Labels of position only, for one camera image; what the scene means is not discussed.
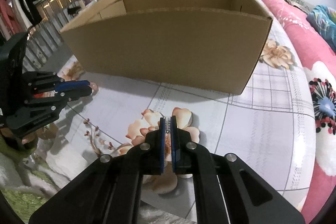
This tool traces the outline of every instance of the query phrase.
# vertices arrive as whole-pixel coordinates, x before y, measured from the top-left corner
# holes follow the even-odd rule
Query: blue patterned cloth
[[[336,10],[317,5],[307,16],[307,21],[336,52]]]

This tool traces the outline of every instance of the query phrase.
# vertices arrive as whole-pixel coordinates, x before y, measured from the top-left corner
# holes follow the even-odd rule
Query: open cardboard box
[[[61,35],[89,72],[241,94],[271,25],[255,0],[101,0]]]

